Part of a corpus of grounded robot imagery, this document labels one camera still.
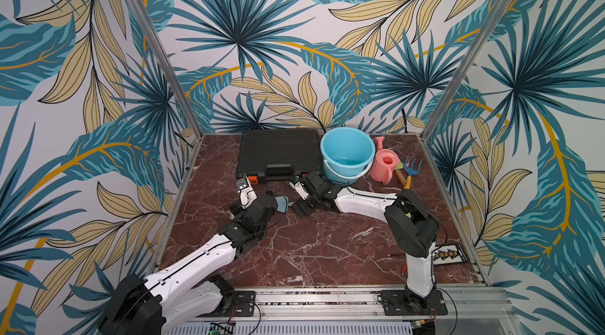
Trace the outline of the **light blue toy trowel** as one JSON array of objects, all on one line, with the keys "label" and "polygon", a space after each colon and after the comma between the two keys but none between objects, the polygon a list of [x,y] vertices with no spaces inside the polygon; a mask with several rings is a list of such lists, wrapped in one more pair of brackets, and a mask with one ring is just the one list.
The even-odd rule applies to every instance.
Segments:
[{"label": "light blue toy trowel", "polygon": [[290,201],[286,196],[276,196],[277,212],[285,214],[290,207]]}]

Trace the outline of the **light blue plastic bucket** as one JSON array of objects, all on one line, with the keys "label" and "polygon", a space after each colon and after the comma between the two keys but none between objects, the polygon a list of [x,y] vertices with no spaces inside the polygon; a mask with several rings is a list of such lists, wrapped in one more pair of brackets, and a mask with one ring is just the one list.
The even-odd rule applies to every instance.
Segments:
[{"label": "light blue plastic bucket", "polygon": [[376,153],[371,137],[351,127],[328,131],[320,142],[324,174],[331,182],[352,185],[370,171]]}]

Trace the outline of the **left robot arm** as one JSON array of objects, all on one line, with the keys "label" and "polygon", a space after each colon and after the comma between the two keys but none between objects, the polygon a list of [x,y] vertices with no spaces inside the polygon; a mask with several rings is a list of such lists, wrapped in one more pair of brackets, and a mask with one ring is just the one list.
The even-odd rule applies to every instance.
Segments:
[{"label": "left robot arm", "polygon": [[229,287],[207,278],[250,251],[266,235],[271,218],[286,207],[270,193],[238,199],[234,218],[201,248],[167,268],[120,281],[105,309],[101,334],[166,334],[185,322],[216,311]]}]

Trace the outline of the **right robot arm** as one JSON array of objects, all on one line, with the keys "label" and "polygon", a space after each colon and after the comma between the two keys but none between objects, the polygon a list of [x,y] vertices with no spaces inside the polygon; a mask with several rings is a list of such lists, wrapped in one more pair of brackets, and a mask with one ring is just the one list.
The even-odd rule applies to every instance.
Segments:
[{"label": "right robot arm", "polygon": [[300,198],[292,209],[300,218],[321,209],[326,212],[362,215],[389,225],[406,258],[406,287],[386,304],[401,306],[413,315],[436,311],[429,300],[436,296],[433,252],[441,223],[425,209],[411,190],[379,194],[340,185],[317,173],[291,179],[289,185]]}]

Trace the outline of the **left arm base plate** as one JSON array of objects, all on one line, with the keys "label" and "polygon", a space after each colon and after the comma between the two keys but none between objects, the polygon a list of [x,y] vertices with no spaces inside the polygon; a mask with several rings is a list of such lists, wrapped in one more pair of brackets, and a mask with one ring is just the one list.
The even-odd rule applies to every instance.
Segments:
[{"label": "left arm base plate", "polygon": [[203,315],[204,318],[251,318],[258,313],[255,307],[256,292],[252,290],[236,290],[223,298],[217,309],[209,314]]}]

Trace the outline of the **pink toy watering can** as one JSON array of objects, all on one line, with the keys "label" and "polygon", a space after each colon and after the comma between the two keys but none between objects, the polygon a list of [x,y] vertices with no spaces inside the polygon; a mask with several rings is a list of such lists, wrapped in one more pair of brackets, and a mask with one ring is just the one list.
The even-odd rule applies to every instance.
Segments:
[{"label": "pink toy watering can", "polygon": [[395,168],[400,162],[400,158],[391,149],[384,147],[385,137],[375,138],[377,149],[374,156],[372,167],[370,168],[370,177],[383,185],[388,185],[395,173]]}]

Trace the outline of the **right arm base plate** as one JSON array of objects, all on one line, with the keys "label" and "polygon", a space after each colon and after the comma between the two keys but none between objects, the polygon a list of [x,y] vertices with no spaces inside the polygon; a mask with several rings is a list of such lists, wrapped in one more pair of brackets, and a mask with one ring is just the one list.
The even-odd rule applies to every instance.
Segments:
[{"label": "right arm base plate", "polygon": [[409,289],[382,290],[377,298],[386,316],[431,318],[448,314],[444,297],[438,289],[433,289],[427,297],[420,297]]}]

